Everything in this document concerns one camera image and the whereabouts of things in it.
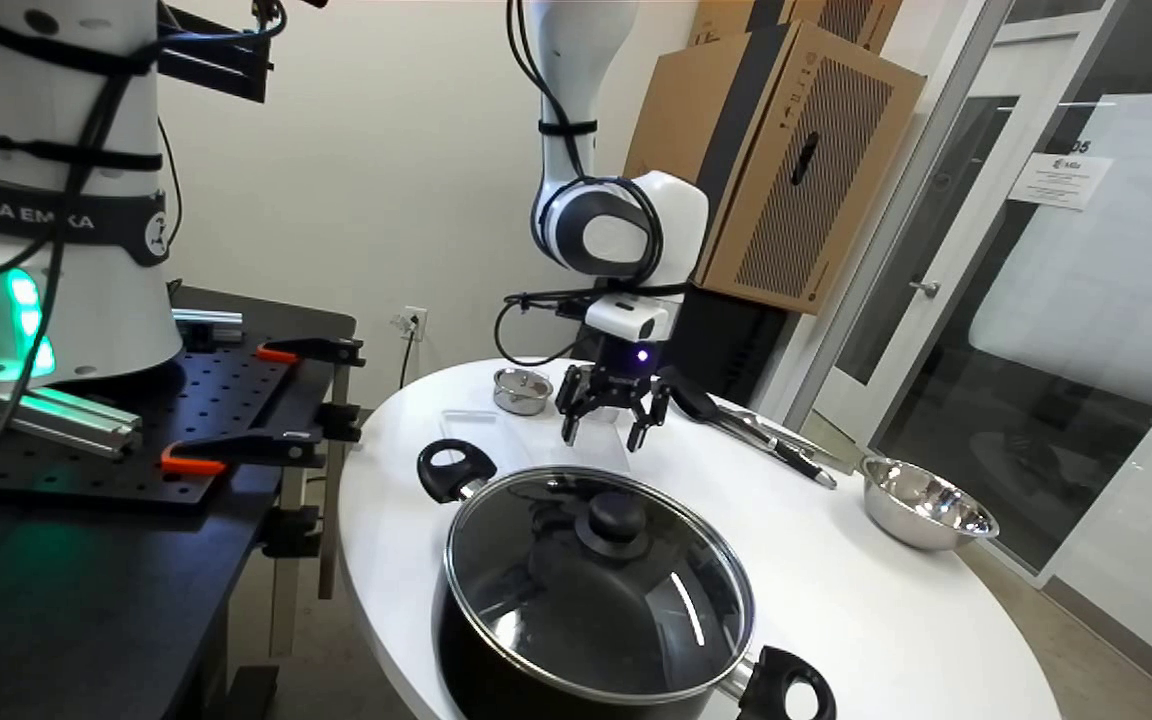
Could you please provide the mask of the black cooking pot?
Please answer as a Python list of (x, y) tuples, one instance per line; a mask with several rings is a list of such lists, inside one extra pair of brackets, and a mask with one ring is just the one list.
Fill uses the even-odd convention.
[(755, 593), (730, 544), (667, 493), (613, 471), (511, 473), (467, 439), (416, 460), (456, 503), (435, 660), (465, 720), (838, 720), (820, 670), (756, 646)]

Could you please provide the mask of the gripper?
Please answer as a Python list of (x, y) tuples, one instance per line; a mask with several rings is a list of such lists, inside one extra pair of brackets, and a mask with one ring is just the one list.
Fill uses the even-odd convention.
[(635, 404), (626, 450), (641, 450), (649, 430), (662, 427), (673, 396), (670, 384), (657, 382), (662, 354), (664, 342), (602, 340), (593, 363), (568, 366), (556, 393), (562, 441), (575, 446), (579, 420), (604, 404)]

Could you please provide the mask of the large steel bowl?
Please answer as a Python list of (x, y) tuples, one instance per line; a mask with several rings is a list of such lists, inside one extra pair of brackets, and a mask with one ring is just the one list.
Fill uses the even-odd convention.
[(865, 456), (858, 469), (867, 518), (905, 546), (956, 551), (1000, 536), (986, 506), (933, 471), (879, 455)]

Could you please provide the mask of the glass pot lid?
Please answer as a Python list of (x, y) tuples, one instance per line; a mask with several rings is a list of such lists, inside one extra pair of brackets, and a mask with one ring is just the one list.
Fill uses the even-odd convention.
[(753, 642), (753, 589), (707, 521), (641, 482), (531, 468), (454, 497), (435, 638), (462, 708), (507, 687), (599, 706), (707, 694)]

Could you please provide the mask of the glass door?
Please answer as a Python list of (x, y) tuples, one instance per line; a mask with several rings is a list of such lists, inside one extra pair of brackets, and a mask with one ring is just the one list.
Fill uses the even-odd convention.
[[(987, 8), (813, 410), (977, 497), (1041, 579), (1152, 429), (1152, 0)], [(1033, 152), (1114, 165), (1084, 211), (1007, 200)]]

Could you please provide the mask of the aluminium rail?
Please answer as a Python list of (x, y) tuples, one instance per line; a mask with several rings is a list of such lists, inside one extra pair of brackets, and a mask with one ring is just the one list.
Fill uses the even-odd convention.
[(242, 313), (174, 306), (172, 316), (182, 333), (214, 338), (217, 342), (241, 342), (244, 338), (244, 316)]
[[(0, 389), (0, 416), (8, 410), (9, 397), (9, 389)], [(141, 448), (143, 424), (136, 414), (40, 387), (23, 393), (9, 427), (74, 450), (116, 458)]]

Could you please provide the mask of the small steel bowl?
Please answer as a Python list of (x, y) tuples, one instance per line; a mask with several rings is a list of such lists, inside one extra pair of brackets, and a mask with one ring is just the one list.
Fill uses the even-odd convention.
[(553, 392), (550, 378), (531, 369), (507, 366), (497, 370), (493, 377), (493, 402), (506, 414), (516, 416), (544, 414)]

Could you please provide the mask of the stack of cardboard boxes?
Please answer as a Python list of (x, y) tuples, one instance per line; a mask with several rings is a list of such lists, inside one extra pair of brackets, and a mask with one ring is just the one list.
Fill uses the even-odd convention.
[(623, 169), (707, 195), (696, 287), (818, 313), (924, 86), (881, 55), (901, 3), (702, 0), (657, 60)]

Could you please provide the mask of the orange and black clamp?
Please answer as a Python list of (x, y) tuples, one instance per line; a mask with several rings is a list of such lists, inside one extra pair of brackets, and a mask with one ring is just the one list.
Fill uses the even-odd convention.
[(353, 338), (285, 338), (270, 340), (255, 350), (256, 359), (266, 363), (294, 365), (301, 361), (314, 361), (334, 366), (366, 366), (362, 357), (364, 341)]
[(161, 450), (161, 473), (180, 477), (219, 477), (234, 467), (326, 467), (319, 450), (323, 437), (308, 430), (248, 429), (241, 433), (184, 439)]

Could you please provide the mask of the steel utensil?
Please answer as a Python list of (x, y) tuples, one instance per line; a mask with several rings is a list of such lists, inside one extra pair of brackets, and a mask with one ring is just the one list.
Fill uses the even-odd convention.
[(719, 409), (727, 411), (727, 414), (737, 416), (741, 420), (745, 420), (746, 424), (750, 424), (751, 427), (764, 430), (764, 432), (768, 435), (776, 438), (776, 441), (781, 441), (794, 447), (795, 450), (799, 450), (801, 455), (812, 460), (817, 465), (828, 467), (833, 470), (840, 471), (840, 473), (849, 475), (855, 473), (855, 470), (858, 469), (858, 461), (855, 458), (846, 458), (832, 454), (831, 450), (826, 450), (826, 448), (812, 441), (812, 439), (808, 439), (804, 435), (791, 432), (791, 430), (783, 429), (781, 425), (774, 423), (774, 420), (765, 419), (763, 416), (755, 414), (755, 411), (745, 409), (745, 407), (719, 404)]

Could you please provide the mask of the paper notice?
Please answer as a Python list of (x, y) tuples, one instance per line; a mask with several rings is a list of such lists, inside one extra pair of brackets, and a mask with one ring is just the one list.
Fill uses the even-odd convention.
[(1084, 211), (1112, 165), (1111, 158), (1033, 152), (1011, 182), (1007, 200)]

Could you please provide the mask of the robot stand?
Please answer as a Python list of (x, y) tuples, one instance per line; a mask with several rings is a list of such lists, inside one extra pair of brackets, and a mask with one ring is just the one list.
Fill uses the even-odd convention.
[(256, 359), (264, 341), (351, 338), (353, 316), (183, 288), (244, 316), (244, 342), (70, 384), (141, 414), (142, 450), (106, 460), (28, 435), (0, 448), (0, 720), (268, 720), (273, 665), (227, 670), (228, 609), (262, 516), (293, 469), (165, 478), (161, 450), (232, 427), (308, 430), (346, 370)]

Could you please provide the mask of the black ladle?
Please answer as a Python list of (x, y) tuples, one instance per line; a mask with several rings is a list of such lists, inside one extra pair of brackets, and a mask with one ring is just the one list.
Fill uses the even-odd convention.
[(659, 378), (660, 381), (670, 384), (673, 400), (687, 418), (721, 430), (737, 441), (753, 447), (755, 450), (763, 452), (764, 455), (781, 462), (787, 468), (794, 469), (797, 473), (803, 473), (818, 486), (838, 488), (838, 480), (826, 469), (801, 455), (799, 450), (795, 450), (794, 447), (776, 441), (776, 438), (768, 435), (764, 430), (751, 427), (745, 420), (719, 409), (717, 400), (710, 397), (708, 392), (705, 392), (699, 384), (685, 378), (677, 367), (660, 369)]

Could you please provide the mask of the black cabinet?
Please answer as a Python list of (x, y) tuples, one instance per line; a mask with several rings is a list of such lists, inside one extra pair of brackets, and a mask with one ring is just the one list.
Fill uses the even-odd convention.
[(772, 364), (778, 338), (796, 323), (796, 313), (776, 306), (691, 287), (660, 365), (676, 367), (712, 395), (748, 407)]

